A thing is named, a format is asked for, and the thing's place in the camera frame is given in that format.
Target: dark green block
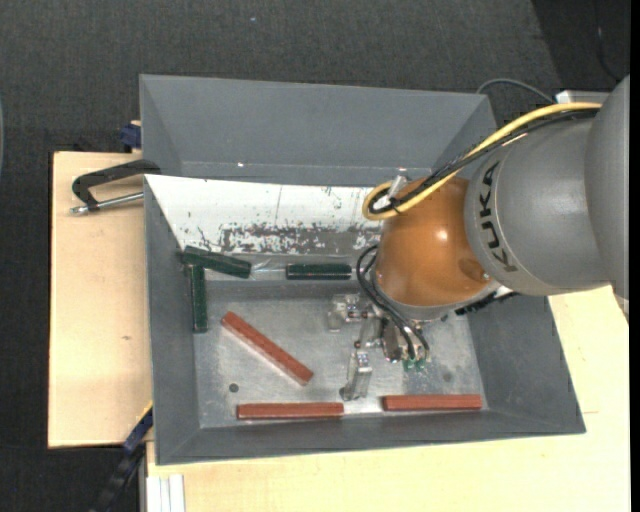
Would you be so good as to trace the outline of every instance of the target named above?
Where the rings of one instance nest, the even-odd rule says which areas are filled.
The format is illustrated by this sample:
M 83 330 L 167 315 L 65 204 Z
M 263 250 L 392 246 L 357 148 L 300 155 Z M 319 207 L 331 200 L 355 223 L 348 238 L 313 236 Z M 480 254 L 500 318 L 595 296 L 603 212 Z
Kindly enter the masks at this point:
M 351 279 L 351 266 L 345 263 L 292 263 L 287 265 L 287 279 L 346 281 Z
M 197 247 L 187 246 L 182 253 L 182 262 L 185 265 L 197 265 L 242 279 L 247 279 L 251 274 L 251 263 L 248 261 L 205 251 Z
M 193 332 L 207 332 L 207 285 L 204 268 L 194 265 L 187 267 L 191 280 L 191 307 L 193 310 Z

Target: gray carpet floor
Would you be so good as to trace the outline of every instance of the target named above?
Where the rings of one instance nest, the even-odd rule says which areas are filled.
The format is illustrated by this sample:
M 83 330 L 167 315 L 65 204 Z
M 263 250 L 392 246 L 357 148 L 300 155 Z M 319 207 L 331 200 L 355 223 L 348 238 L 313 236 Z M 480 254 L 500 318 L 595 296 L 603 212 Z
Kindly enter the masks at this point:
M 0 0 L 0 510 L 86 510 L 118 459 L 46 450 L 49 155 L 121 151 L 139 73 L 466 92 L 507 76 L 547 93 L 610 90 L 597 50 L 629 72 L 630 2 L 604 3 L 596 19 L 576 0 Z M 491 98 L 499 121 L 539 101 L 507 88 Z M 117 510 L 135 509 L 130 490 Z

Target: red wooden block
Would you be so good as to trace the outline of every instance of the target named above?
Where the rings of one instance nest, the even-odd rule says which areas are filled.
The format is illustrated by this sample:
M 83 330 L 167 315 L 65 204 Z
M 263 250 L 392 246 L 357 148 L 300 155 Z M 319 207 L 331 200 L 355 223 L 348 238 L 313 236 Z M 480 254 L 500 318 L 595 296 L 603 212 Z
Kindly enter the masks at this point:
M 339 402 L 300 402 L 241 404 L 236 408 L 239 420 L 329 419 L 344 414 Z
M 222 317 L 222 325 L 282 369 L 300 385 L 305 386 L 313 377 L 313 372 L 309 368 L 235 313 L 228 311 Z
M 481 395 L 388 395 L 382 397 L 385 411 L 477 410 Z

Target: table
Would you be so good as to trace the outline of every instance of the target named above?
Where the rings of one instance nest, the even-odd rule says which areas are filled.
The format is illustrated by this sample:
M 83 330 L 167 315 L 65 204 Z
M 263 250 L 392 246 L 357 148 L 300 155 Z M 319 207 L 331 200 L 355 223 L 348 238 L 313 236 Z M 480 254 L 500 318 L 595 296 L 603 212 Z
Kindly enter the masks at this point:
M 52 448 L 122 442 L 151 396 L 141 205 L 67 213 L 75 176 L 136 158 L 54 156 Z M 189 512 L 628 510 L 628 324 L 609 287 L 550 303 L 586 434 L 180 466 L 156 466 L 150 444 L 145 470 L 184 475 Z

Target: yellow cable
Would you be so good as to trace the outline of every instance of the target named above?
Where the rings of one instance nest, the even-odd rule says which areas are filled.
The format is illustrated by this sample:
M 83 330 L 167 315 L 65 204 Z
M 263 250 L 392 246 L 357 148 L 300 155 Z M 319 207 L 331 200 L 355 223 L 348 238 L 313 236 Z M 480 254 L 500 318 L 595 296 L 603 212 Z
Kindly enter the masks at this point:
M 487 146 L 490 146 L 491 144 L 500 141 L 504 137 L 508 136 L 509 134 L 513 133 L 517 129 L 521 128 L 522 126 L 525 126 L 528 123 L 530 123 L 531 121 L 535 121 L 536 119 L 540 119 L 541 117 L 545 117 L 545 116 L 548 116 L 548 115 L 551 115 L 551 114 L 556 114 L 558 112 L 569 112 L 569 111 L 573 111 L 573 110 L 576 110 L 576 111 L 577 110 L 588 110 L 588 109 L 600 108 L 600 107 L 601 107 L 600 103 L 576 102 L 576 103 L 565 103 L 565 104 L 558 104 L 558 105 L 549 105 L 547 107 L 542 107 L 542 108 L 539 108 L 537 110 L 533 110 L 532 112 L 529 112 L 528 114 L 525 114 L 525 115 L 519 117 L 518 119 L 515 119 L 514 121 L 510 122 L 506 126 L 502 127 L 501 129 L 499 129 L 496 132 L 494 132 L 493 134 L 491 134 L 489 137 L 487 137 L 485 140 L 483 140 L 478 146 L 476 146 L 474 149 L 469 151 L 469 153 L 467 153 L 465 155 L 465 158 L 477 153 L 478 151 L 482 151 Z M 399 212 L 400 213 L 406 212 L 410 208 L 413 208 L 420 201 L 422 201 L 423 199 L 428 197 L 430 194 L 432 194 L 433 192 L 438 190 L 442 185 L 447 183 L 450 179 L 452 179 L 461 170 L 462 170 L 462 168 L 458 169 L 455 172 L 452 172 L 448 176 L 442 178 L 440 181 L 437 181 L 436 183 L 434 183 L 429 188 L 423 190 L 417 196 L 415 196 L 415 197 L 409 199 L 407 202 L 399 205 L 397 207 L 397 210 L 389 210 L 389 211 L 382 212 L 382 213 L 371 213 L 371 212 L 369 212 L 369 206 L 370 206 L 371 201 L 373 200 L 373 198 L 379 192 L 381 192 L 384 189 L 388 189 L 391 186 L 391 182 L 390 181 L 388 181 L 386 183 L 382 183 L 381 185 L 378 185 L 376 188 L 374 188 L 371 192 L 369 192 L 369 194 L 365 198 L 364 203 L 362 205 L 362 214 L 369 220 L 384 220 L 384 219 L 389 219 L 391 217 L 395 217 L 396 215 L 398 215 Z

